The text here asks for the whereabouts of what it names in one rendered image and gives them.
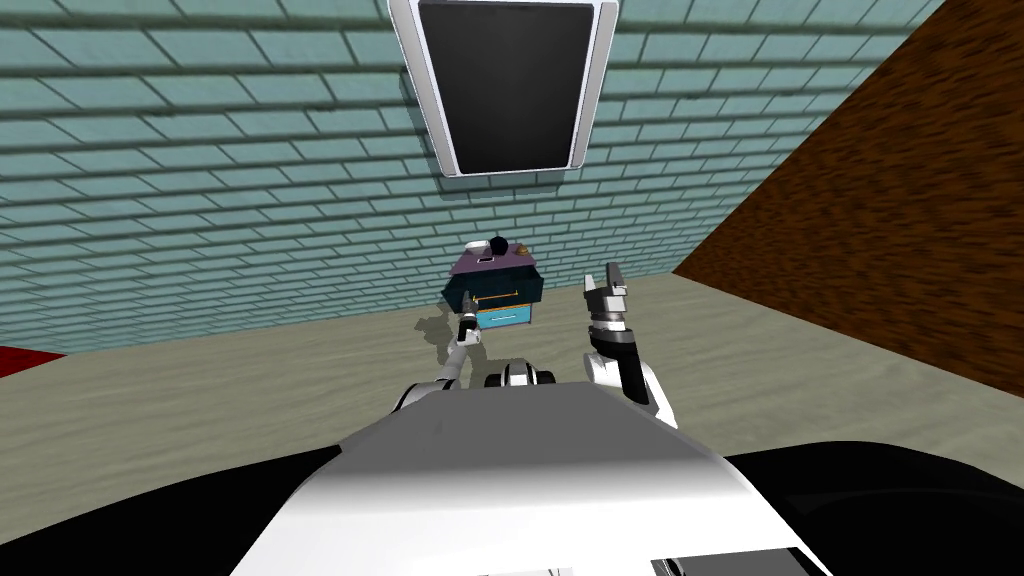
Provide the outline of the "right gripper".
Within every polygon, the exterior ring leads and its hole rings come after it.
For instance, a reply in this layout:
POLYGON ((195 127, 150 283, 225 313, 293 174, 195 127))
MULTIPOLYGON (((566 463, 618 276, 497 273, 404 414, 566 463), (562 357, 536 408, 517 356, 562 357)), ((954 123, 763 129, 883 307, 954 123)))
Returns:
POLYGON ((583 295, 593 320, 608 320, 627 312, 627 288, 618 263, 606 263, 606 284, 607 286, 597 287, 591 274, 584 277, 583 295))

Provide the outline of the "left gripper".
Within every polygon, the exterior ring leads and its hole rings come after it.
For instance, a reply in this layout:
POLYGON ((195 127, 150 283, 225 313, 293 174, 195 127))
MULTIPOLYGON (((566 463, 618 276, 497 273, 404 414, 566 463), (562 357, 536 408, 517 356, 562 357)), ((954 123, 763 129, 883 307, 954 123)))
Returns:
POLYGON ((458 346, 471 346, 481 341, 481 329, 478 322, 478 303, 470 295, 464 294, 456 334, 458 346))

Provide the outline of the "light blue drawer front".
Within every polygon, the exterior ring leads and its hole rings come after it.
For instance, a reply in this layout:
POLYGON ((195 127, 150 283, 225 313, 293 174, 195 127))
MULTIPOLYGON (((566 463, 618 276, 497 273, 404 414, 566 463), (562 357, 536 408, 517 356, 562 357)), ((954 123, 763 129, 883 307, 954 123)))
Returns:
POLYGON ((476 313, 477 323, 481 330, 530 324, 531 317, 532 306, 530 304, 505 308, 487 308, 476 313))

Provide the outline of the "dark teal drawer front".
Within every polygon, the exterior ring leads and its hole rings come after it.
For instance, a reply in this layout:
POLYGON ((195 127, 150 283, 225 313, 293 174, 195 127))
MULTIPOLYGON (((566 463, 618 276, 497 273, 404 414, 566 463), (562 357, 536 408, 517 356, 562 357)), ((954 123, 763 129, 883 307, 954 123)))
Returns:
MULTIPOLYGON (((520 299, 514 302, 512 306, 502 306, 496 308, 514 307, 525 304, 532 304, 540 300, 541 292, 537 288, 536 283, 532 280, 522 279, 518 277, 512 277, 507 275, 501 276, 468 276, 464 286, 456 290, 456 296, 458 297, 458 302, 462 304, 462 299, 464 294, 470 294, 474 296, 488 296, 488 295, 500 295, 512 292, 518 292, 520 299)), ((487 310, 479 306, 478 311, 487 310)))

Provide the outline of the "purple topped teal cabinet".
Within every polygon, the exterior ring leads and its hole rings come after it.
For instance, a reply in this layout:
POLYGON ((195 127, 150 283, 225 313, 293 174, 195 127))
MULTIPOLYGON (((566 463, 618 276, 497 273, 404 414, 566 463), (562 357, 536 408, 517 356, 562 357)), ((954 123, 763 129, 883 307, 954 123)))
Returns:
POLYGON ((471 242, 466 245, 463 254, 458 258, 449 273, 449 280, 441 290, 441 297, 452 312, 461 313, 456 290, 462 288, 468 276, 501 276, 507 275, 532 280, 541 292, 542 299, 544 279, 541 277, 536 260, 528 248, 521 243, 510 243, 502 237, 489 241, 471 242))

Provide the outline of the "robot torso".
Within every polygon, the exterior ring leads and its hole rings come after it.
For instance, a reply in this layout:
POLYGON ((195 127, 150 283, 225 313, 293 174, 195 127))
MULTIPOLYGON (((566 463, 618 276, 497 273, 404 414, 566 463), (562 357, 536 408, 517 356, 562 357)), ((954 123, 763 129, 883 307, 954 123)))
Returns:
POLYGON ((597 384, 411 390, 230 576, 833 576, 670 416, 597 384))

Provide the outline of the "white framed black wall panel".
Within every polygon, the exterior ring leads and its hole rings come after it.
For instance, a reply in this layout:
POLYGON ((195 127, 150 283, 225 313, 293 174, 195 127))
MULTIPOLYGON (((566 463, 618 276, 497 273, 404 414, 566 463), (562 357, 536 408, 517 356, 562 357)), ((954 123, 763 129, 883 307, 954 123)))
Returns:
POLYGON ((388 12, 445 177, 582 167, 618 0, 388 0, 388 12))

